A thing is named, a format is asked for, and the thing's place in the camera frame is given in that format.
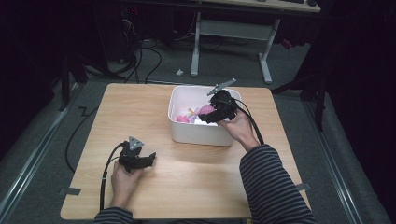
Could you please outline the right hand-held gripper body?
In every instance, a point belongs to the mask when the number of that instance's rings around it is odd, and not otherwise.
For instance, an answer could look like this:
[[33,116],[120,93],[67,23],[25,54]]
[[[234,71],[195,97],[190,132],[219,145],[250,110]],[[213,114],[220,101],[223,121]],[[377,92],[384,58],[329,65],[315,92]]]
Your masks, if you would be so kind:
[[231,94],[225,90],[226,87],[235,83],[235,81],[236,79],[232,78],[229,81],[216,84],[215,87],[207,94],[208,96],[211,96],[211,99],[209,100],[210,105],[214,100],[219,100],[221,102],[221,108],[215,109],[215,111],[220,113],[223,116],[223,119],[234,119],[236,109],[239,107]]

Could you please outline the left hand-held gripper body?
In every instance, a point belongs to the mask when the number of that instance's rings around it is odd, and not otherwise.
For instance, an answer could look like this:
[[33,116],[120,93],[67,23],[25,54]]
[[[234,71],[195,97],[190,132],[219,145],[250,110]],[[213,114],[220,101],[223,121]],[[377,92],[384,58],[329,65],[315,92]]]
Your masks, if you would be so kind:
[[144,161],[139,157],[143,145],[143,142],[133,136],[123,143],[119,164],[124,167],[126,172],[131,173],[132,170],[144,167]]

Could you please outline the white plastic bin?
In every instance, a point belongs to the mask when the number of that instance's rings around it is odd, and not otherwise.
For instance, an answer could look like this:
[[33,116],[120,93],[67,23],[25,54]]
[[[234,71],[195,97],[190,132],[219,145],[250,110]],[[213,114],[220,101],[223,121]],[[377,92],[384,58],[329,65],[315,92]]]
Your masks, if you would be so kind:
[[[230,146],[231,136],[216,123],[201,121],[196,115],[198,109],[209,105],[211,96],[207,94],[213,87],[207,86],[176,86],[171,94],[168,118],[171,124],[172,138],[179,143]],[[188,116],[188,109],[195,112],[197,119],[194,124],[177,122],[177,116]]]

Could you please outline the person's right hand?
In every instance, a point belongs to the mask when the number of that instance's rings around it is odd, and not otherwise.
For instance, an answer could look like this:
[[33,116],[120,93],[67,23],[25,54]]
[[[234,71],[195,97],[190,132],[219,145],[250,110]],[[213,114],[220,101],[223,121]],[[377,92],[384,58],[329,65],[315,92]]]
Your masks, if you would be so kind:
[[220,120],[217,124],[237,141],[246,152],[249,152],[260,143],[254,136],[252,125],[248,116],[241,110],[236,110],[236,116],[232,120]]

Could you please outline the person's left hand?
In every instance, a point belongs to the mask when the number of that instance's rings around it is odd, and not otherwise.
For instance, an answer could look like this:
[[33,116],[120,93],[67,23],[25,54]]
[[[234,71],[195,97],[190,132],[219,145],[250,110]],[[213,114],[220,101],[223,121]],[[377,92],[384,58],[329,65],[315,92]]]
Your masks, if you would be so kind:
[[126,208],[143,172],[143,169],[137,169],[132,173],[128,173],[118,161],[114,163],[113,174],[111,176],[113,189],[111,207]]

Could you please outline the desk with grey metal legs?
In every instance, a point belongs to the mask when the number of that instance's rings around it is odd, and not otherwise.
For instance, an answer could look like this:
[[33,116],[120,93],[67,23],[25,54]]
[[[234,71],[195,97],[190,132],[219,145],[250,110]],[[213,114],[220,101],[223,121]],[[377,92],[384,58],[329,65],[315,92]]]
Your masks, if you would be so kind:
[[[200,7],[209,5],[223,5],[231,7],[248,7],[267,10],[275,13],[310,13],[316,14],[321,8],[316,0],[197,0]],[[194,49],[191,59],[191,76],[199,74],[200,60],[200,37],[202,35],[240,38],[248,40],[260,40],[266,43],[263,52],[258,54],[262,70],[263,80],[266,84],[272,83],[267,57],[273,45],[278,26],[281,22],[279,16],[275,16],[270,22],[259,24],[258,22],[226,21],[224,19],[202,19],[201,13],[195,14]]]

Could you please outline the dark metal stand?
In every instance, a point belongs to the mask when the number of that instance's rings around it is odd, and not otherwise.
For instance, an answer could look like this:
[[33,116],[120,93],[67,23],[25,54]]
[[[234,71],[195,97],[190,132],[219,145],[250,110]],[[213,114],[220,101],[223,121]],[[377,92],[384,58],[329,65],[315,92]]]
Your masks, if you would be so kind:
[[297,77],[292,82],[271,90],[272,94],[280,94],[287,90],[301,90],[300,98],[302,101],[316,101],[314,110],[314,121],[317,128],[322,132],[322,119],[325,109],[325,94],[327,90],[328,74],[318,72],[312,75]]
[[74,79],[77,84],[85,84],[88,77],[81,57],[77,54],[67,53],[62,60],[61,111],[64,111],[71,102],[71,79]]

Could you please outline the metal floor rail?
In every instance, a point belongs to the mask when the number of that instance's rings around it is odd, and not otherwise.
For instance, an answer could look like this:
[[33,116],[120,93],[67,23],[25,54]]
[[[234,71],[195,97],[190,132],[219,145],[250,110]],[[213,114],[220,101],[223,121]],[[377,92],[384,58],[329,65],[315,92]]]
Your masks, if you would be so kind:
[[27,162],[22,166],[20,173],[8,190],[4,200],[0,202],[0,220],[5,220],[13,213],[21,196],[29,186],[38,167],[47,155],[50,142],[67,113],[68,109],[66,108],[57,114],[45,134],[41,137],[39,143],[34,147]]
[[310,103],[303,103],[303,107],[318,138],[325,164],[327,166],[328,172],[334,184],[341,205],[344,208],[349,224],[363,224],[361,215],[352,198],[347,183],[343,178],[340,169],[335,161],[335,158],[331,152],[331,148],[326,139],[326,136],[324,132],[319,129],[316,123],[314,107]]

